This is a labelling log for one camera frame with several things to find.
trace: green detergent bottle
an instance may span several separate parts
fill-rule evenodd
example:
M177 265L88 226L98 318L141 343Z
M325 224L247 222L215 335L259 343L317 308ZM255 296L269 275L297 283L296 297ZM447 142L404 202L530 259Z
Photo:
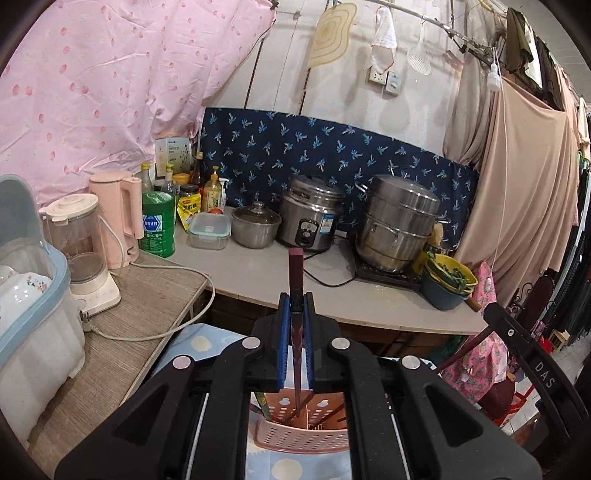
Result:
M174 197L164 192L142 194L144 237L139 247L159 257L174 253Z

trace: yellow bottle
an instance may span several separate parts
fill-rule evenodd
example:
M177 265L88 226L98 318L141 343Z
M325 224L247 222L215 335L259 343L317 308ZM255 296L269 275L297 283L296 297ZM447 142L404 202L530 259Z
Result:
M211 179L203 187L203 197L201 199L202 212L211 212L213 209L219 209L220 198L222 197L222 184L217 179L217 169L218 167L213 168Z

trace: white bowl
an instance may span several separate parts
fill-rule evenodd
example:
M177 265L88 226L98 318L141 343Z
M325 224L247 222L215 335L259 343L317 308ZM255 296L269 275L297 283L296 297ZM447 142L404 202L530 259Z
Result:
M51 279L34 272L17 273L0 285L0 336L39 299Z

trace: pink floral cloth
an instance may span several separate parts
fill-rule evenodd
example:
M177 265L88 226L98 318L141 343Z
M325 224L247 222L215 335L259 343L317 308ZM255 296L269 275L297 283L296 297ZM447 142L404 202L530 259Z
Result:
M0 174L38 204L104 170L154 158L194 131L214 94L271 27L269 0L59 0L0 77Z
M482 313L486 305L496 301L490 265L481 263L475 276L478 285L472 297L482 307ZM491 333L471 352L441 372L441 377L469 401L476 403L495 383L505 379L506 366L507 348L496 333Z

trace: white slotted spoon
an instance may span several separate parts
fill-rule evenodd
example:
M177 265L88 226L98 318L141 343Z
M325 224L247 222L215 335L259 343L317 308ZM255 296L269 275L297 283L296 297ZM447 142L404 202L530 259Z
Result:
M424 39L425 24L421 23L421 36L418 39L418 43L408 50L407 62L413 70L416 70L421 75L429 75L431 73L431 62L423 46Z

